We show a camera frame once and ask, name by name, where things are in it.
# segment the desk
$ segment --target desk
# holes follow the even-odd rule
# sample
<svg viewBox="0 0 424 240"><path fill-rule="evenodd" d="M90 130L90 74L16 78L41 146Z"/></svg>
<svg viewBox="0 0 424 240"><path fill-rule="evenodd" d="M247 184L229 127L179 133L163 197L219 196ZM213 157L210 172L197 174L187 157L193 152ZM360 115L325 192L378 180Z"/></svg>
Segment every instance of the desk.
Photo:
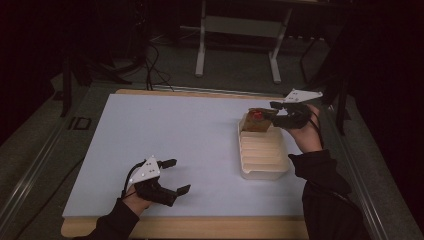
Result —
<svg viewBox="0 0 424 240"><path fill-rule="evenodd" d="M145 211L146 214L143 214L143 217L137 224L131 237L192 239L307 239L308 236L302 217L301 203L304 180L294 176L293 167L277 181L254 181L242 179L239 172L239 160L237 160L239 156L237 153L238 143L236 135L234 138L225 138L222 142L209 142L211 146L206 146L206 148L204 148L204 144L205 142L208 142L209 139L196 139L196 136L202 135L200 131L202 128L199 129L198 127L210 125L210 122L207 120L200 123L198 121L187 123L190 127L185 129L191 130L195 142L200 141L199 145L189 150L184 149L184 151L181 151L181 145L179 145L179 142L183 141L176 141L177 138L173 135L178 135L181 132L177 131L173 133L170 131L170 128L167 128L167 126L160 128L164 129L166 135L162 135L161 138L158 138L157 136L161 136L161 130L156 128L157 126L147 125L149 127L143 129L145 136L142 139L136 139L135 142L137 144L133 146L131 146L132 144L126 145L125 143L128 142L124 139L124 136L131 135L133 133L138 135L138 130L135 128L131 129L132 133L126 132L128 130L128 128L126 128L127 123L129 123L126 121L129 119L132 119L129 120L130 122L134 119L137 121L138 117L134 116L134 118L130 118L128 116L118 116L118 119L121 120L121 122L116 122L116 127L111 128L108 121L114 121L114 119L111 119L109 114L116 113L115 110L131 112L134 109L134 106L136 106L139 108L137 111L146 113L145 115L141 114L139 116L146 116L143 123L148 123L151 120L148 119L148 116L156 116L156 113L154 112L153 105L148 105L151 106L151 109L149 109L149 107L146 108L145 106L142 106L142 103L146 103L146 101L152 99L146 98L146 94L165 95L159 98L158 96L152 96L156 97L153 99L155 106L163 106L160 101L162 101L161 99L164 101L167 100L166 97L169 96L166 95L169 94L165 92L142 91L141 93L143 95L140 97L144 98L143 101L139 101L140 98L133 95L134 93L139 92L122 90L117 93L118 94L112 94L106 104L92 144L90 145L87 153L86 160L81 168L80 174L65 208L65 212L63 214L65 221L62 226L62 235L66 237L74 237L78 235L86 235L91 232L95 227L97 217L107 214L113 207L115 198L119 195L119 192L123 187L126 172L134 165L134 161L140 162L140 157L147 158L149 156L146 156L146 154L155 154L156 158L161 160L171 157L175 157L178 160L178 163L174 168L163 171L159 182L164 187L175 189L175 187L178 186L192 184L192 188L187 195L178 198L172 208L153 205L148 211ZM174 95L173 97L180 96L184 99L188 96L209 100L214 98L216 101L219 101L217 106L219 106L220 109L217 111L217 109L214 109L212 105L208 105L209 107L202 112L197 105L203 104L204 102L198 102L196 100L191 101L191 104L187 105L187 109L192 110L192 112L188 112L187 109L171 108L159 109L159 111L167 112L170 114L169 116L174 117L174 120L179 118L179 116L177 116L179 115L178 113L182 113L182 115L192 114L193 119L198 119L198 116L208 114L208 111L218 113L218 116L224 116L223 119L225 119L225 116L231 115L231 121L234 121L234 126L231 123L228 127L234 128L234 133L237 132L236 129L238 120L241 119L242 114L247 110L247 108L245 109L243 107L241 109L237 109L236 113L232 113L234 111L234 108L231 107L234 106L233 104L247 103L245 106L255 104L255 107L258 107L263 106L264 103L268 103L270 100L269 98L266 99L261 97L216 94L204 95L172 93L172 95ZM114 99L131 99L131 101L125 101L127 104L121 105L120 108L115 108L117 105L110 105ZM181 99L173 98L172 100L175 103ZM211 139L212 135L221 134L221 128L226 128L225 122L219 122L218 124L219 128L217 128L215 132L207 133ZM157 134L149 134L150 129L153 129L151 131L156 132ZM113 141L106 138L104 135L110 133L115 134L114 137L116 139ZM289 152L298 154L299 150L295 147L293 139L288 138L287 134L283 135L286 138L285 140ZM189 144L196 144L189 140L187 140ZM108 141L114 142L115 145L107 144ZM169 144L169 141L174 141L175 144ZM146 153L145 147L152 149L151 151L153 152ZM216 147L222 149L222 151L216 151ZM212 149L212 152L204 154L205 149ZM96 168L96 166L99 166L98 159L106 161L103 162L104 164L101 168ZM238 189L240 184L246 187ZM207 197L212 198L212 200L210 202L202 200L203 202L200 202L199 205L199 201L197 201L197 199L200 199L200 196L204 193L206 193ZM84 206L81 206L79 201L84 202Z"/></svg>

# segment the white table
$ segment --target white table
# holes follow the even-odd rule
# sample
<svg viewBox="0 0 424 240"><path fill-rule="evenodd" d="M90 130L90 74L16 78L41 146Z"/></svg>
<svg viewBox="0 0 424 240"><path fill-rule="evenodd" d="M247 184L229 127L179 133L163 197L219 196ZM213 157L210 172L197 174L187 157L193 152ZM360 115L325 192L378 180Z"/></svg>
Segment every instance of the white table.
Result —
<svg viewBox="0 0 424 240"><path fill-rule="evenodd" d="M63 213L64 236L88 234L112 209L131 167L155 155L178 160L162 171L163 187L192 186L173 207L157 204L145 211L132 237L307 238L305 181L293 166L276 181L240 174L237 123L249 107L269 107L269 100L141 93L109 97ZM300 153L289 134L283 136L288 152Z"/></svg>

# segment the floor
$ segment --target floor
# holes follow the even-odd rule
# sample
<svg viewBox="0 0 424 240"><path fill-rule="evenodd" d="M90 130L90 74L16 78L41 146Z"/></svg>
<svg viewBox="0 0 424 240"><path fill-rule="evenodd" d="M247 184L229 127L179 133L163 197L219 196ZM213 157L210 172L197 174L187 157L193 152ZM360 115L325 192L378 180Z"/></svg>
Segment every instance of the floor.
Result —
<svg viewBox="0 0 424 240"><path fill-rule="evenodd" d="M283 95L293 88L302 88L303 82L299 58L307 47L301 39L286 39L277 58L283 82L272 82L267 52L263 51L268 42L256 41L255 48L226 46L222 36L208 36L204 76L194 76L197 57L196 30L186 31L179 44L169 43L158 36L153 39L149 59L158 56L155 69L151 72L153 88L157 90L213 89L226 93ZM319 42L305 59L308 77L319 68L328 51L324 42ZM0 197L1 206L14 205L7 223L2 222L0 239L66 239L61 236L63 222L61 214L73 183L78 175L80 162L95 132L103 106L110 93L120 88L145 88L145 68L128 72L122 77L133 82L131 86L119 85L93 73L90 87L78 86L74 82L73 108L66 118L61 118L62 103L49 99L40 109L0 148ZM62 75L52 79L57 90L61 90ZM335 154L350 156L350 162L341 166L341 171L353 169L360 176L350 178L353 184L367 186L355 189L359 195L367 195L371 202L360 202L363 207L373 208L377 215L367 216L371 222L370 231L375 239L423 239L405 203L397 191L384 159L376 147L366 125L355 107L355 101L348 99L347 112L350 120L345 121L345 136L340 140L346 149L335 149ZM73 117L92 118L93 123L86 131L69 128ZM30 176L32 184L26 189L24 201L9 202L11 194L31 164L39 163L40 171ZM1 220L5 218L3 209Z"/></svg>

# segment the white paper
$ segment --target white paper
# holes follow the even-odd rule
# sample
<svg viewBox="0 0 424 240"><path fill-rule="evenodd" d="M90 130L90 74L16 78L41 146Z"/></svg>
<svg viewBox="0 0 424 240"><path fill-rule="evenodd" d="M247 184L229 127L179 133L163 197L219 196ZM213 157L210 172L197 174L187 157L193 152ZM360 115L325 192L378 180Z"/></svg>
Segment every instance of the white paper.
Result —
<svg viewBox="0 0 424 240"><path fill-rule="evenodd" d="M237 124L256 107L269 101L110 95L63 216L108 214L130 169L151 155L177 159L161 171L162 187L191 189L173 207L154 204L143 216L302 215L305 181L293 165L276 181L241 177ZM288 152L300 154L283 136Z"/></svg>

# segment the table leg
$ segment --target table leg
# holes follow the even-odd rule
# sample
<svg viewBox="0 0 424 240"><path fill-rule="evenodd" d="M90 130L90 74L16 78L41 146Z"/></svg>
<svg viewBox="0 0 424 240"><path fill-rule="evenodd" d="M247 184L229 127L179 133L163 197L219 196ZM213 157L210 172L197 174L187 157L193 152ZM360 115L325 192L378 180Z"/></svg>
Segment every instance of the table leg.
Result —
<svg viewBox="0 0 424 240"><path fill-rule="evenodd" d="M269 53L269 63L271 65L272 78L274 80L274 83L276 84L281 83L280 71L278 70L277 55L278 55L278 52L280 51L280 46L284 39L284 34L287 29L287 24L289 22L291 12L292 12L291 8L287 10L284 21L281 23L280 32L278 33L278 36L277 36L277 44L274 50Z"/></svg>
<svg viewBox="0 0 424 240"><path fill-rule="evenodd" d="M200 45L197 53L196 77L203 76L203 66L205 64L205 21L206 21L206 1L202 1L202 19L200 20Z"/></svg>

